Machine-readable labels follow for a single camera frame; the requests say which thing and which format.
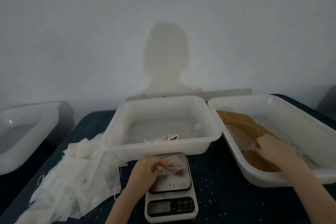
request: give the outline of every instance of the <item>dark blue tablecloth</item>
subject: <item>dark blue tablecloth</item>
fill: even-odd
[[[334,120],[291,98],[276,95],[336,129]],[[28,201],[37,188],[37,179],[46,175],[61,160],[62,151],[68,144],[79,142],[85,137],[92,139],[98,133],[104,132],[114,113],[115,111],[102,111],[84,117],[6,209],[0,223],[13,224],[27,209]],[[309,223],[305,210],[291,187],[259,188],[250,184],[241,174],[223,137],[212,142],[204,154],[188,156],[188,160],[199,212],[194,220],[174,223]],[[122,169],[122,188],[125,187],[134,164],[135,162],[129,162],[128,167]],[[336,185],[325,187],[336,198]],[[114,198],[110,197],[81,219],[69,218],[66,223],[103,224],[114,202]],[[144,205],[143,197],[133,210],[128,223],[147,223]]]

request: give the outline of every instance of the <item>tray containing brown grain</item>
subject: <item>tray containing brown grain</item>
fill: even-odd
[[[208,106],[250,183],[290,186],[277,166],[254,151],[264,134],[291,144],[323,184],[336,182],[336,131],[300,109],[272,95],[213,98]]]

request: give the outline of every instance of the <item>scale control panel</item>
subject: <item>scale control panel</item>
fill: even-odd
[[[161,217],[192,213],[194,210],[195,203],[192,197],[179,197],[150,201],[147,214],[149,217]]]

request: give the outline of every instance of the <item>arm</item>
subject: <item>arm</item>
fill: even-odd
[[[115,201],[105,224],[127,223],[137,202],[155,182],[159,172],[155,168],[157,164],[167,168],[166,163],[158,157],[146,156],[138,160],[133,167],[126,188]]]
[[[336,223],[336,202],[310,171],[294,149],[270,135],[257,139],[256,151],[267,161],[276,164],[300,198],[311,222]]]

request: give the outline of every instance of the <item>empty white tray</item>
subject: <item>empty white tray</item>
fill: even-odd
[[[0,111],[0,175],[20,167],[58,123],[60,102]]]
[[[208,106],[223,130],[236,162],[250,183],[260,187],[290,186],[282,172],[268,173],[251,166],[243,157],[216,110],[242,113],[264,126],[282,141],[292,144],[299,156],[315,161],[313,173],[323,184],[336,182],[336,131],[285,100],[273,96],[219,97]]]
[[[178,134],[179,139],[144,142],[168,134]],[[221,130],[202,98],[155,98],[120,105],[102,137],[102,146],[114,150],[122,160],[130,161],[145,154],[201,154],[220,137]]]

